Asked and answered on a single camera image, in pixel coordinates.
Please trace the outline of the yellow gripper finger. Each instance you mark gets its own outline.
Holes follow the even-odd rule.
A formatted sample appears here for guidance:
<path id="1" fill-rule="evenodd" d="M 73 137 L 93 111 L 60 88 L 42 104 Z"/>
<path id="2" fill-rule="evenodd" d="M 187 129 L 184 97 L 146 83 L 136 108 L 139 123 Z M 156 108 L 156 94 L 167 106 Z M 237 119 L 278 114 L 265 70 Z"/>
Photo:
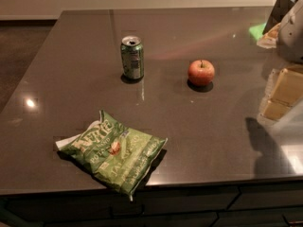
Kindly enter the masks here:
<path id="1" fill-rule="evenodd" d="M 291 108 L 291 106 L 283 104 L 279 101 L 273 101 L 265 98 L 260 103 L 260 114 L 267 119 L 278 121 Z"/>

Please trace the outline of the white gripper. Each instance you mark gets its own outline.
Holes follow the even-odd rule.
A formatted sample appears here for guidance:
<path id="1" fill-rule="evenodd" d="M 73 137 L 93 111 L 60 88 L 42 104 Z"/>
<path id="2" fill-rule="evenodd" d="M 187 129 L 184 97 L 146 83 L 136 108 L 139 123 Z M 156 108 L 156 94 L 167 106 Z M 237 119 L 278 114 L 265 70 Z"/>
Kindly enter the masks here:
<path id="1" fill-rule="evenodd" d="M 303 0 L 297 0 L 283 17 L 277 37 L 278 55 L 285 61 L 303 63 Z M 274 102 L 292 107 L 303 97 L 303 67 L 283 68 L 270 95 Z"/>

